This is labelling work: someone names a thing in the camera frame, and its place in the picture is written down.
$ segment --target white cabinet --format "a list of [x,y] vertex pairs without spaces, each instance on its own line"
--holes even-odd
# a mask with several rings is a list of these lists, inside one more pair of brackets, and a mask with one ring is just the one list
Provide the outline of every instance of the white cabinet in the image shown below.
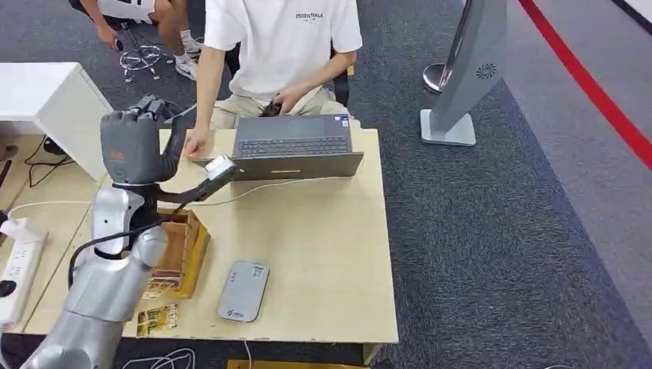
[[96,181],[100,121],[113,108],[79,63],[0,63],[0,133],[45,133]]

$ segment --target laptop keyboard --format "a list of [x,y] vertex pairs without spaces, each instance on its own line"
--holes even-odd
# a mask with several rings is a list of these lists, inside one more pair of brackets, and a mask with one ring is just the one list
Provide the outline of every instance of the laptop keyboard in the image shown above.
[[339,154],[350,151],[345,136],[243,140],[238,142],[238,149],[240,149],[240,156],[243,158]]

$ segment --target person's hand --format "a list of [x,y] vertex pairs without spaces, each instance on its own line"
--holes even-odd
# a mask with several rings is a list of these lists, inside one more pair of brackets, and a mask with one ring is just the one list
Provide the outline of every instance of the person's hand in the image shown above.
[[118,33],[109,25],[98,27],[98,36],[111,50],[115,50],[115,40],[118,39]]
[[185,136],[184,155],[196,159],[206,147],[208,142],[208,127],[195,125],[193,129],[188,129]]
[[274,101],[282,103],[281,114],[287,114],[309,91],[309,88],[300,85],[291,86],[279,92]]

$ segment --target khaki shorts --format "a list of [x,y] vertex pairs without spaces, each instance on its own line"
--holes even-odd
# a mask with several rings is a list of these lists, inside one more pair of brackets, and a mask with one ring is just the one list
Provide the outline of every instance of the khaki shorts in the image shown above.
[[[257,103],[253,98],[231,95],[226,100],[216,101],[211,118],[211,129],[233,129],[238,127],[240,117],[259,117],[264,106]],[[322,88],[297,115],[316,114],[349,114],[348,109],[335,101],[335,96],[326,88]],[[349,121],[351,127],[360,128],[360,122],[351,116]]]

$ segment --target chair base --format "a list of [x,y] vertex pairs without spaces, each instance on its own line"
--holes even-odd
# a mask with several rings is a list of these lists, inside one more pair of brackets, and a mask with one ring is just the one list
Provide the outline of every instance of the chair base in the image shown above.
[[422,75],[426,88],[435,95],[440,95],[444,90],[441,85],[441,76],[444,74],[446,64],[431,64],[424,69]]
[[166,58],[167,64],[175,61],[169,55],[161,51],[161,48],[153,45],[139,45],[120,56],[120,66],[125,71],[125,82],[133,82],[133,72],[148,69],[154,76],[154,80],[161,79],[161,76],[154,69],[154,65],[161,58]]

